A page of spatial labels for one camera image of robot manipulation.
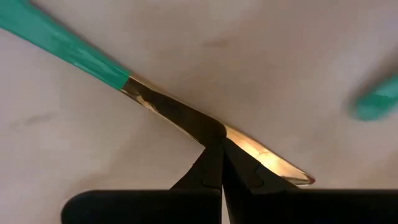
brass strip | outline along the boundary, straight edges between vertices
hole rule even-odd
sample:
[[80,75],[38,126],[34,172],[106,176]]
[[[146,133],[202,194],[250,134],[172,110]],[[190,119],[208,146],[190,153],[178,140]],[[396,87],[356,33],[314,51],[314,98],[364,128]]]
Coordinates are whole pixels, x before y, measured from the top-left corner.
[[264,167],[289,182],[303,186],[315,181],[309,174],[245,134],[167,96],[153,85],[144,83],[136,77],[130,76],[121,92],[170,121],[205,147],[227,137]]

gold metal blade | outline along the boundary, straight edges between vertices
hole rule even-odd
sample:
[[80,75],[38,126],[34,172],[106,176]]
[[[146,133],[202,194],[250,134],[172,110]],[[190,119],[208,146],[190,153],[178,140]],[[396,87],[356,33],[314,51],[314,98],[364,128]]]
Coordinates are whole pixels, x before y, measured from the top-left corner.
[[264,167],[295,185],[315,179],[245,134],[168,96],[149,82],[130,76],[121,90],[142,106],[170,121],[205,147],[229,138]]

white surface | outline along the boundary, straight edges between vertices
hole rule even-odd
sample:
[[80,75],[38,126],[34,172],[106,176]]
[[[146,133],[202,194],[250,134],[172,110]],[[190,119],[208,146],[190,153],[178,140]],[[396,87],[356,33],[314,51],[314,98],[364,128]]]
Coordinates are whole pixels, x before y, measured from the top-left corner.
[[[346,109],[398,60],[397,1],[35,2],[307,170],[314,187],[398,186],[398,114],[363,123]],[[4,30],[0,68],[4,224],[58,223],[86,189],[170,187],[201,153],[162,118]]]

green plastic coating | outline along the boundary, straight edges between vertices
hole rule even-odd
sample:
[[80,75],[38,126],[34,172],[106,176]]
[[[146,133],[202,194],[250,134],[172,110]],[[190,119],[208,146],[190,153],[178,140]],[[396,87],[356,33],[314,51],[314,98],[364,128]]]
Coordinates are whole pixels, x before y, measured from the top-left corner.
[[120,90],[130,71],[57,24],[27,0],[0,0],[0,27]]
[[398,76],[387,79],[355,104],[355,115],[362,121],[374,121],[389,114],[398,103]]

teal handle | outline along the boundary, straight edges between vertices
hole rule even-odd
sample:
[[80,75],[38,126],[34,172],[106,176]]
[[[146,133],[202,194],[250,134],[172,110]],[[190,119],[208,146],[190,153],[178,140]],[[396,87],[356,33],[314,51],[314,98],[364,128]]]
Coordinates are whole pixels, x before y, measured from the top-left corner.
[[356,117],[374,121],[385,117],[398,105],[398,76],[393,76],[362,96],[355,104]]
[[67,31],[28,0],[0,0],[0,27],[92,74],[117,90],[129,78],[129,70]]

